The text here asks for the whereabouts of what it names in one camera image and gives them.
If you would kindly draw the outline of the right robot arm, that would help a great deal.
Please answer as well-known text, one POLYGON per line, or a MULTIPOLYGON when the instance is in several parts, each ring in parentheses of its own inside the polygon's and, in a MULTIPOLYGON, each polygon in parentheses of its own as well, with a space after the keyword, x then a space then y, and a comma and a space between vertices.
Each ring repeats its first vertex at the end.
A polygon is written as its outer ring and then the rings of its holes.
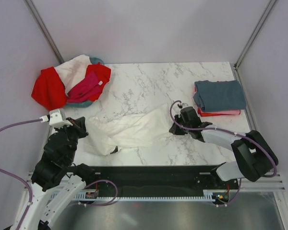
POLYGON ((215 144, 233 152, 235 161, 225 162, 213 169, 210 183, 214 188, 222 188, 229 180, 238 178, 256 182, 261 177, 269 177, 267 173, 271 170, 271 176, 276 175, 278 158, 258 131, 235 133, 211 122, 203 122, 195 109, 184 103, 178 104, 180 112, 173 115, 173 106, 169 110, 173 120, 170 133, 177 136, 189 134, 195 140, 215 144))

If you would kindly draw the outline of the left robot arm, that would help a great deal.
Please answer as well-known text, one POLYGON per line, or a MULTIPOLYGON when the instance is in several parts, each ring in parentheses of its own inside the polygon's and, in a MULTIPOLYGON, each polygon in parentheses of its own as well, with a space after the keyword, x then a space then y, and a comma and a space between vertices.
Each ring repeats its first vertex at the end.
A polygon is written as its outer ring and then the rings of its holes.
POLYGON ((96 183, 94 171, 86 164, 73 165, 78 141, 88 136, 85 118, 63 118, 47 115, 40 118, 55 129, 44 146, 41 160, 36 164, 31 180, 8 172, 4 174, 20 181, 28 190, 26 204, 9 227, 11 230, 50 230, 84 188, 96 183))

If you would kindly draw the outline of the folded red-orange t-shirt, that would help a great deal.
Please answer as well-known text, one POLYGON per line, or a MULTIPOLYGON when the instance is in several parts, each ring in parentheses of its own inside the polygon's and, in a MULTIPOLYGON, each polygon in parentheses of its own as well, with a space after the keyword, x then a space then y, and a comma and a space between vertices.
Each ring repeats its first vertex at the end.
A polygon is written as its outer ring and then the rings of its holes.
POLYGON ((202 109, 198 106, 198 103, 196 102, 196 100, 195 99, 193 100, 194 100, 195 105, 197 106, 197 112, 201 117, 215 116, 215 115, 211 115, 211 112, 208 113, 208 112, 202 111, 202 109))

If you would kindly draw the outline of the folded grey-blue t-shirt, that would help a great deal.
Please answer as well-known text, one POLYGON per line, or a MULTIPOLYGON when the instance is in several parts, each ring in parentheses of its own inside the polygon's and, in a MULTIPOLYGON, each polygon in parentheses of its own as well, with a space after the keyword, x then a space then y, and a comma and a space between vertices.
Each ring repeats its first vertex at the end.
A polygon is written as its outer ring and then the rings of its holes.
POLYGON ((203 112, 244 110, 246 100, 242 86, 237 80, 196 81, 193 100, 203 112))

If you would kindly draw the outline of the magenta t-shirt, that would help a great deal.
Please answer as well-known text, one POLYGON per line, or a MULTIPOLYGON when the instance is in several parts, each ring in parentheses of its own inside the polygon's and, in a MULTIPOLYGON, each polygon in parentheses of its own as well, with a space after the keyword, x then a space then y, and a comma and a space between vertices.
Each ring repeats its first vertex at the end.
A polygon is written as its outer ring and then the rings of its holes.
POLYGON ((67 103, 82 103, 101 92, 97 75, 92 71, 69 92, 67 103))

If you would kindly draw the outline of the folded pink t-shirt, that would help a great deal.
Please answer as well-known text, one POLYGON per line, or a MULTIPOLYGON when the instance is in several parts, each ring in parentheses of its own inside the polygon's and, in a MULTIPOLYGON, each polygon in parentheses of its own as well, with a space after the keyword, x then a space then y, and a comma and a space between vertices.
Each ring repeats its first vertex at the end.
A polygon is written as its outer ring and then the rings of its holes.
POLYGON ((211 112, 211 115, 240 115, 241 110, 228 110, 228 111, 219 111, 219 112, 211 112))

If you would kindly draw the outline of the red t-shirt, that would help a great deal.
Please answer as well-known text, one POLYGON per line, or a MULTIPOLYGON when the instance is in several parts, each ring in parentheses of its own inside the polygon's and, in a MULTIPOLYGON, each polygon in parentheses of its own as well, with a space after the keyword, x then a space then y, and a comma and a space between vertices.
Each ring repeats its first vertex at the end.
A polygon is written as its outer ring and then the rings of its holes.
MULTIPOLYGON (((89 65, 86 69, 86 74, 92 71, 97 75, 101 86, 101 92, 89 99, 94 102, 99 99, 105 85, 110 81, 111 69, 98 63, 89 65)), ((40 76, 35 81, 31 96, 49 111, 62 108, 66 105, 68 99, 65 87, 54 67, 41 70, 40 76)))

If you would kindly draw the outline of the teal laundry basket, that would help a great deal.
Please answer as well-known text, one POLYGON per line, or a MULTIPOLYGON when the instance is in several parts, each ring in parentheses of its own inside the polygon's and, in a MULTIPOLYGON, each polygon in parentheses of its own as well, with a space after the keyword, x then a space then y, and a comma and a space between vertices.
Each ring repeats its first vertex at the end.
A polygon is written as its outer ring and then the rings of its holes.
MULTIPOLYGON (((104 61, 97 57, 89 57, 91 64, 98 64, 104 65, 104 61)), ((87 108, 93 104, 92 101, 86 100, 81 103, 66 103, 65 106, 73 107, 73 108, 87 108)))

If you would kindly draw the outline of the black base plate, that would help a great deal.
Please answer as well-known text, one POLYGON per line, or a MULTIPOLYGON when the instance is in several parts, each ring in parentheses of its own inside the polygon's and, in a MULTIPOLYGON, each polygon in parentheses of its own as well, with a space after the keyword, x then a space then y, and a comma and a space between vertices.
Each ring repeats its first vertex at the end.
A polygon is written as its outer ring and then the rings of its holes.
POLYGON ((87 184, 102 195, 202 195, 203 190, 237 189, 238 179, 221 181, 216 165, 204 166, 101 166, 91 167, 87 184))

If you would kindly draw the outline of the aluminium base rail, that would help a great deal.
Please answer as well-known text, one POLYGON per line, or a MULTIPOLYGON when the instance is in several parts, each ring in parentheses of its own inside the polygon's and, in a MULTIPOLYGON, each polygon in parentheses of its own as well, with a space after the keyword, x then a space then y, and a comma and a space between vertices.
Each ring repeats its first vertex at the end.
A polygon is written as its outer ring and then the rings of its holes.
MULTIPOLYGON (((246 178, 243 178, 241 181, 238 180, 238 188, 245 188, 247 191, 256 192, 256 191, 274 191, 274 190, 284 189, 284 186, 282 184, 280 177, 275 176, 272 178, 261 177, 256 182, 251 182, 247 180, 246 178)), ((237 189, 234 189, 234 190, 226 189, 224 191, 221 191, 221 190, 208 190, 208 191, 225 192, 229 190, 233 192, 233 191, 236 191, 237 189)))

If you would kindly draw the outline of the left aluminium frame post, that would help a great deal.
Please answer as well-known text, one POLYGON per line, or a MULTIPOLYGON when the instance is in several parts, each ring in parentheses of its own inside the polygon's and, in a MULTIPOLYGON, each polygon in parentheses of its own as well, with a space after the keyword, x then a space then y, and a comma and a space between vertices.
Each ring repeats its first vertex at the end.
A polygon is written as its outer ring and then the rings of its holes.
POLYGON ((53 54, 55 55, 57 61, 62 64, 64 62, 64 59, 57 48, 50 32, 47 29, 46 24, 44 23, 40 13, 38 12, 37 7, 35 6, 34 2, 32 0, 24 0, 24 3, 26 4, 27 8, 29 9, 33 19, 35 20, 36 24, 38 25, 41 33, 43 34, 45 40, 47 41, 49 47, 51 48, 53 54))

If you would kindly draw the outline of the aluminium frame post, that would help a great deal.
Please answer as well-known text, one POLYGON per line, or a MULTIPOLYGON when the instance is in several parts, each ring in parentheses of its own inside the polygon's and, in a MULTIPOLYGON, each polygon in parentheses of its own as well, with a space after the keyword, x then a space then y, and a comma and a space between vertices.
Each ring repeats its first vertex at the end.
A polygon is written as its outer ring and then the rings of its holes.
POLYGON ((43 34, 45 40, 47 41, 49 47, 51 48, 53 54, 55 55, 57 61, 62 64, 64 62, 64 59, 57 48, 50 32, 47 29, 46 24, 44 23, 40 13, 38 12, 37 7, 35 6, 34 2, 32 0, 24 0, 24 3, 26 4, 27 8, 29 9, 33 19, 35 20, 36 24, 38 25, 41 33, 43 34))
POLYGON ((257 36, 259 35, 261 30, 263 29, 265 23, 267 22, 270 14, 272 13, 272 11, 273 11, 273 9, 277 3, 278 3, 278 0, 269 0, 268 1, 268 4, 266 5, 266 7, 265 7, 264 11, 262 12, 258 22, 256 23, 253 31, 251 32, 250 37, 247 40, 246 45, 242 49, 236 62, 233 64, 233 68, 235 71, 238 71, 239 67, 243 63, 246 55, 248 54, 249 50, 251 49, 252 45, 254 44, 257 36))

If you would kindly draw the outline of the right aluminium frame post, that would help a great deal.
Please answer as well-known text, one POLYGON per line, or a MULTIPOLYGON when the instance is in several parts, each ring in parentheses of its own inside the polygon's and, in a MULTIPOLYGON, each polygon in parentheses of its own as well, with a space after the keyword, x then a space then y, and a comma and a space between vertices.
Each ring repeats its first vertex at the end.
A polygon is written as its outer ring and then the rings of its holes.
POLYGON ((272 13, 272 11, 273 11, 273 9, 277 3, 278 3, 278 0, 269 0, 268 1, 268 4, 266 5, 266 7, 265 7, 264 11, 262 12, 258 22, 256 23, 253 31, 251 32, 250 37, 247 40, 246 45, 242 49, 236 62, 233 64, 233 68, 235 71, 238 71, 239 67, 243 63, 246 55, 248 54, 249 50, 251 49, 252 45, 254 44, 257 36, 259 35, 261 30, 263 29, 265 23, 267 22, 270 14, 272 13))

